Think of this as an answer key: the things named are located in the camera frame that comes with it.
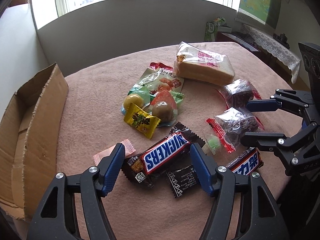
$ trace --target qr code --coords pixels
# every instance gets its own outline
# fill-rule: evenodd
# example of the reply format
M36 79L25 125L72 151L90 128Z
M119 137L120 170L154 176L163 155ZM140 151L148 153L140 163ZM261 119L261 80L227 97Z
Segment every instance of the qr code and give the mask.
M142 172L138 173L136 175L136 180L141 183L144 179L146 178L146 176L144 176L144 174Z

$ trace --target yellow egg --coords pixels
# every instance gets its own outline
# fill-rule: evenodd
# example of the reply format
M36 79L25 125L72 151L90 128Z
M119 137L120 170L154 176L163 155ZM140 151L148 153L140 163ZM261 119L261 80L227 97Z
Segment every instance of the yellow egg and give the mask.
M127 110L130 103L134 103L135 105L137 105L140 108L142 108L144 105L144 101L143 101L142 97L137 94L130 94L125 98L125 100L123 102L123 107L125 110Z

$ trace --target packaged bread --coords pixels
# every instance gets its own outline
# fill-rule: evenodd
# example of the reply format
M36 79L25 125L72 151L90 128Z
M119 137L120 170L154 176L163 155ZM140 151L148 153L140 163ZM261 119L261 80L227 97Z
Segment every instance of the packaged bread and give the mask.
M178 77L225 86L233 82L235 71L226 55L198 49L181 42L173 73Z

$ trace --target pink tablecloth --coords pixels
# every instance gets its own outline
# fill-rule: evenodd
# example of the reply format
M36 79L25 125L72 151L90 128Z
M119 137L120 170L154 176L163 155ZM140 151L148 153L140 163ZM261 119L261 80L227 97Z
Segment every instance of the pink tablecloth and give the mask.
M205 50L229 57L236 79L247 79L262 98L269 98L275 89L290 89L289 85L268 66L235 43L199 43ZM151 140L123 122L120 106L129 89L150 62L173 65L177 46L150 49L114 58L83 69L66 77L69 94L60 126L57 171L67 175L82 173L94 165L92 156L129 138L138 152L159 141L170 128L157 128ZM178 120L202 135L211 128L208 117L226 109L214 86L185 80L182 92L185 99L179 109ZM283 132L292 136L301 127L301 119L283 111L257 113L268 132ZM218 164L225 165L239 154L215 155ZM260 174L277 198L288 181L280 160L272 153L262 152L264 166ZM142 190L131 184L120 172L113 191L103 199L108 219L118 240L190 239L200 237L214 199L200 188L175 199L164 179L152 190ZM81 208L76 196L81 236L89 239ZM236 196L228 239L234 237L239 213Z

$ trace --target white lace cloth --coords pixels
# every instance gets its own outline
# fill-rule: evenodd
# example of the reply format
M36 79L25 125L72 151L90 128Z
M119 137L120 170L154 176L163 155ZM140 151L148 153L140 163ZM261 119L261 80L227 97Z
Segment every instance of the white lace cloth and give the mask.
M274 40L269 34L257 30L249 25L243 24L240 31L242 33L248 33L259 46L263 47L267 52L271 53L274 57L285 64L291 70L292 84L296 82L301 62L301 59L297 55Z

